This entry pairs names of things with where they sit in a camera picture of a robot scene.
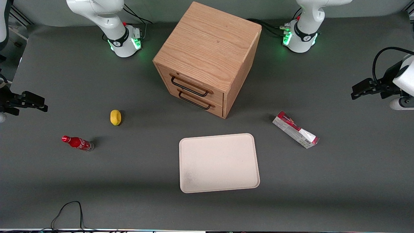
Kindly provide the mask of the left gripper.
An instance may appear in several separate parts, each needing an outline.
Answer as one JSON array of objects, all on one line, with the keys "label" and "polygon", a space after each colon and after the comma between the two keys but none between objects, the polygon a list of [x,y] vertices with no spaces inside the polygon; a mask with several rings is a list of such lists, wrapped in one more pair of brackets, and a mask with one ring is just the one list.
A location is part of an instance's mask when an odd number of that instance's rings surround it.
[{"label": "left gripper", "polygon": [[393,80],[398,77],[402,63],[403,61],[400,60],[385,71],[383,77],[379,80],[380,86],[378,86],[372,78],[366,78],[352,86],[352,100],[358,99],[365,95],[377,94],[380,92],[382,99],[393,96],[401,97],[402,90],[393,83]]}]

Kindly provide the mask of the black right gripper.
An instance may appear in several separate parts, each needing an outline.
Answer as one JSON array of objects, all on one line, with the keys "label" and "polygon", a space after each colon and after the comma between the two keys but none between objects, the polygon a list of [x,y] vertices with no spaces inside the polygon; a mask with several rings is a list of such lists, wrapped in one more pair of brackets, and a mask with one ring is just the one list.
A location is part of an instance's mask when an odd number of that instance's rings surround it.
[{"label": "black right gripper", "polygon": [[20,111],[14,107],[34,108],[42,112],[48,111],[48,106],[45,105],[45,98],[29,91],[15,94],[10,91],[8,86],[3,86],[0,89],[0,106],[1,113],[8,113],[14,116],[18,116]]}]

